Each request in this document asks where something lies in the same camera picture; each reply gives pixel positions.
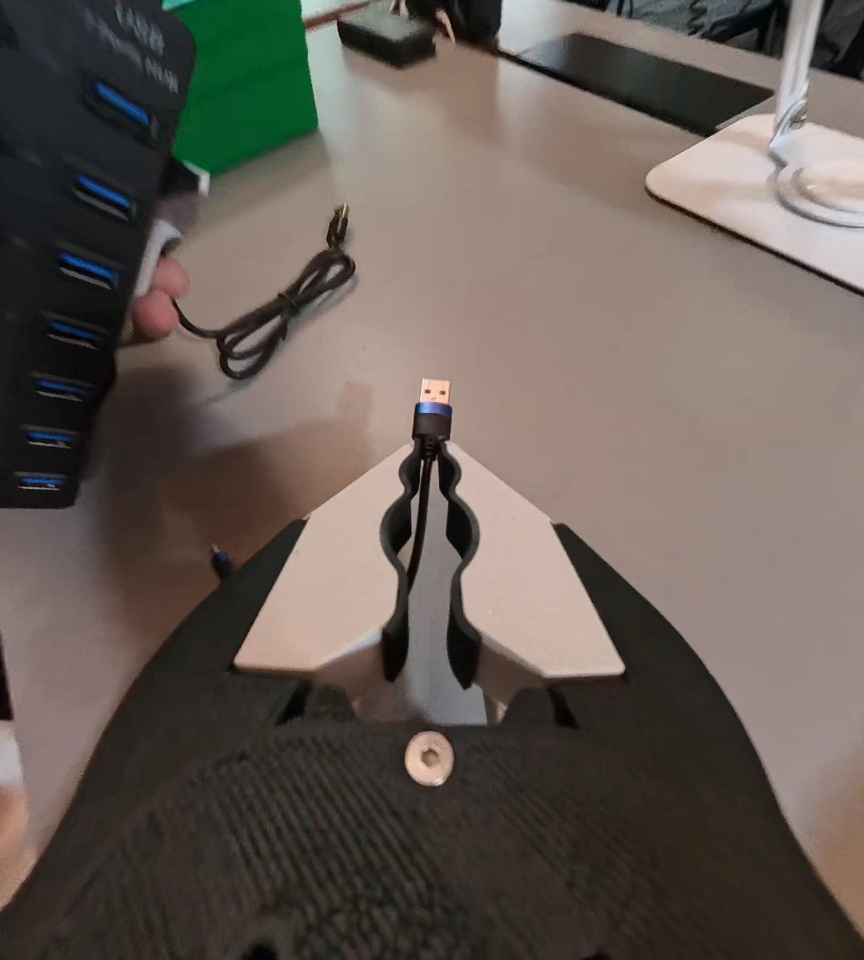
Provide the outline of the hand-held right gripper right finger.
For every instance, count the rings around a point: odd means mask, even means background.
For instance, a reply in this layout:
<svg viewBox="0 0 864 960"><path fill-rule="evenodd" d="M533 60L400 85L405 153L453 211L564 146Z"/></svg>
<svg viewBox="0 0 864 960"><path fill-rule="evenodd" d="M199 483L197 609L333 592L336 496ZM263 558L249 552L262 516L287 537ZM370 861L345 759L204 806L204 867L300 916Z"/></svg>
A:
<svg viewBox="0 0 864 960"><path fill-rule="evenodd" d="M487 714L504 714L523 690L625 675L547 514L453 441L441 453L441 495L458 560L448 663L464 690L481 690Z"/></svg>

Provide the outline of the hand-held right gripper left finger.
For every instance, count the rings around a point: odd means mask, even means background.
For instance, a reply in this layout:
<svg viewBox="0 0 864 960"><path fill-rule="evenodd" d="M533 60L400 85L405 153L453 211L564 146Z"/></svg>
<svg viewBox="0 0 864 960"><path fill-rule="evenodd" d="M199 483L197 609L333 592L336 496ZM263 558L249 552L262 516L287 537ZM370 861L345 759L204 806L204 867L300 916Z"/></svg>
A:
<svg viewBox="0 0 864 960"><path fill-rule="evenodd" d="M235 655L238 672L340 689L354 704L383 684L381 636L399 576L380 525L404 492L411 450L404 444L306 516Z"/></svg>

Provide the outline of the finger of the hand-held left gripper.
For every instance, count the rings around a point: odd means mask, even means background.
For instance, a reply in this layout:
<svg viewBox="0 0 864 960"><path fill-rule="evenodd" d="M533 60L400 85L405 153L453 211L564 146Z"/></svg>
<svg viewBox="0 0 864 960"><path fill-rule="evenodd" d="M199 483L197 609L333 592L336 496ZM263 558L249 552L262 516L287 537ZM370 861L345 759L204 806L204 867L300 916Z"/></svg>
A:
<svg viewBox="0 0 864 960"><path fill-rule="evenodd" d="M135 282L135 294L152 287L162 258L171 254L198 223L210 196L211 176L194 164L170 157L152 204L150 229Z"/></svg>

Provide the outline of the black USB hub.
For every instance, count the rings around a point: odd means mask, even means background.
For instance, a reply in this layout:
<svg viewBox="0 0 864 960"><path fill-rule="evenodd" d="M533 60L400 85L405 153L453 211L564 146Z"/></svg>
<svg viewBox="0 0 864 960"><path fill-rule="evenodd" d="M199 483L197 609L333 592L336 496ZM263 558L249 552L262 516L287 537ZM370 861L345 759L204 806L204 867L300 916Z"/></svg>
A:
<svg viewBox="0 0 864 960"><path fill-rule="evenodd" d="M0 509L77 498L194 64L162 2L0 1Z"/></svg>

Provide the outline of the green plastic bin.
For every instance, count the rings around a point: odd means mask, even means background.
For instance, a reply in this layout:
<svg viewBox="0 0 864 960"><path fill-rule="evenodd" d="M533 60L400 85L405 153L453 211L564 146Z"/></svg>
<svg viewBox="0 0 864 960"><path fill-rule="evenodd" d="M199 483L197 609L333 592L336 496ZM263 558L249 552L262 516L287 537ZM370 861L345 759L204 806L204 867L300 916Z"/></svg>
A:
<svg viewBox="0 0 864 960"><path fill-rule="evenodd" d="M173 156L219 175L319 127L299 1L174 1L196 65Z"/></svg>

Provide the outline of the dark desk mat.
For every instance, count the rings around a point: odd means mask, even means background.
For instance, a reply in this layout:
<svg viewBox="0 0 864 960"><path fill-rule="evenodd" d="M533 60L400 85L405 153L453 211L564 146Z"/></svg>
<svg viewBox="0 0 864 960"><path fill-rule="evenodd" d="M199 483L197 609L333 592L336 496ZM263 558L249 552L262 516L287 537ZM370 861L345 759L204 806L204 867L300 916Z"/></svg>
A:
<svg viewBox="0 0 864 960"><path fill-rule="evenodd" d="M544 77L702 138L773 95L747 81L578 31L502 55Z"/></svg>

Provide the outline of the black external drive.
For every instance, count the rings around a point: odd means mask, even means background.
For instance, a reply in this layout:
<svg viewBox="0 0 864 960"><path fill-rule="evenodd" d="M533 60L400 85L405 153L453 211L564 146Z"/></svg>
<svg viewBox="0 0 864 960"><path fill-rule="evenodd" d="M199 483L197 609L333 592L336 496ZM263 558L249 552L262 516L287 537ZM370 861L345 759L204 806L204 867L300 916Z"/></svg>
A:
<svg viewBox="0 0 864 960"><path fill-rule="evenodd" d="M435 32L428 24L384 9L362 9L337 22L342 45L386 66L404 69L436 57Z"/></svg>

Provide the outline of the black battery charger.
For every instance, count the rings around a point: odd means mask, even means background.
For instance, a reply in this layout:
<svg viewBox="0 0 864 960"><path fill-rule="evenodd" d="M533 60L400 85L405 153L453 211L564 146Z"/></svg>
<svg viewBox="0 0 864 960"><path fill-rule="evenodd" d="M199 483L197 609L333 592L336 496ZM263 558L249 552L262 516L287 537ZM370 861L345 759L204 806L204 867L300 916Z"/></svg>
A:
<svg viewBox="0 0 864 960"><path fill-rule="evenodd" d="M502 1L434 1L432 17L452 42L496 45L502 21Z"/></svg>

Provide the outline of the white monitor stand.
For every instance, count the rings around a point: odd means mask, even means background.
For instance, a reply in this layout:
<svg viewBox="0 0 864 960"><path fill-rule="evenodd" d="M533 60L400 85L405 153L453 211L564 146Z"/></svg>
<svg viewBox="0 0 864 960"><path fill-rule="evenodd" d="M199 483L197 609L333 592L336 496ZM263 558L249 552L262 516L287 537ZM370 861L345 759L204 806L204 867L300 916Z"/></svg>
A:
<svg viewBox="0 0 864 960"><path fill-rule="evenodd" d="M822 3L792 2L774 116L750 115L654 167L657 200L864 296L864 138L809 119Z"/></svg>

